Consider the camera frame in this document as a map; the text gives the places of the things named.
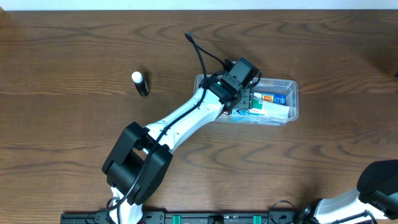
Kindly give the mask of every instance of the white cap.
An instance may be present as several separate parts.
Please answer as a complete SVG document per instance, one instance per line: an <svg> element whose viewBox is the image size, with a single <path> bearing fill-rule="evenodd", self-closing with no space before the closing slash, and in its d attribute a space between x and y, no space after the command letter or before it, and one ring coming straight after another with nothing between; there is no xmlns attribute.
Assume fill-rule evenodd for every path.
<svg viewBox="0 0 398 224"><path fill-rule="evenodd" d="M142 82L142 75L141 72L133 72L131 74L131 78L135 83L140 83Z"/></svg>

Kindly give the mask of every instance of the brown tabletop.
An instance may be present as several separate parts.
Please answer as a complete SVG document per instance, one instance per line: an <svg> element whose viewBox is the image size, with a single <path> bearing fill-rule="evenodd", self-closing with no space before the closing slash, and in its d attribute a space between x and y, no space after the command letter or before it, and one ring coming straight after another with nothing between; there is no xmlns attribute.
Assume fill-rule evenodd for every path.
<svg viewBox="0 0 398 224"><path fill-rule="evenodd" d="M210 123L174 153L147 206L170 211L305 207L398 157L397 11L6 12L0 23L0 222L58 223L104 208L101 166L125 126L193 95L192 45L295 80L298 120ZM209 73L221 67L203 56ZM149 74L139 96L131 73Z"/></svg>

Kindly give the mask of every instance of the black bottle with white cap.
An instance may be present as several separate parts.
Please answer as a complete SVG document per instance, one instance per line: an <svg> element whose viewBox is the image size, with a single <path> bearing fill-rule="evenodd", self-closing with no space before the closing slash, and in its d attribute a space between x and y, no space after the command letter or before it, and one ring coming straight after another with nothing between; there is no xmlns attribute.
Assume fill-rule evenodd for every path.
<svg viewBox="0 0 398 224"><path fill-rule="evenodd" d="M149 88L147 82L140 72L133 72L131 78L134 81L136 89L141 96L147 96L149 94Z"/></svg>

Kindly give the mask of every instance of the small package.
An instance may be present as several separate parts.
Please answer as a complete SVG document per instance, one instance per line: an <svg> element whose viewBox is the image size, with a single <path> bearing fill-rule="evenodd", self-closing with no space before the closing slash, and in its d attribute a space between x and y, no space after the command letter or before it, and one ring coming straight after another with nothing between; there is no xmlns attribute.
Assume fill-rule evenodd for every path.
<svg viewBox="0 0 398 224"><path fill-rule="evenodd" d="M260 100L286 105L286 96L275 93L254 93L254 97Z"/></svg>
<svg viewBox="0 0 398 224"><path fill-rule="evenodd" d="M253 108L249 110L249 113L257 116L287 119L289 117L289 109L289 106L254 99Z"/></svg>

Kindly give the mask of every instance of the transparent box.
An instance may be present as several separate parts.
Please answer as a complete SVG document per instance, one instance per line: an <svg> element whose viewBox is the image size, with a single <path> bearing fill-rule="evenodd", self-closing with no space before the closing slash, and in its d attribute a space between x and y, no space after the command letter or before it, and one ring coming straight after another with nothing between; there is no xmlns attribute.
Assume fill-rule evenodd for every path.
<svg viewBox="0 0 398 224"><path fill-rule="evenodd" d="M195 79L195 86L193 93L198 89L199 83L203 80L203 75L198 75ZM294 121L299 116L299 90L297 83L293 80L280 80L274 78L261 78L260 82L254 87L254 92L260 93L275 93L286 96L286 106L289 106L289 115L287 119L273 118L267 116L256 115L240 115L231 114L220 115L215 121L224 123L239 123L239 124L260 124L260 125L274 125L283 126L289 121Z"/></svg>

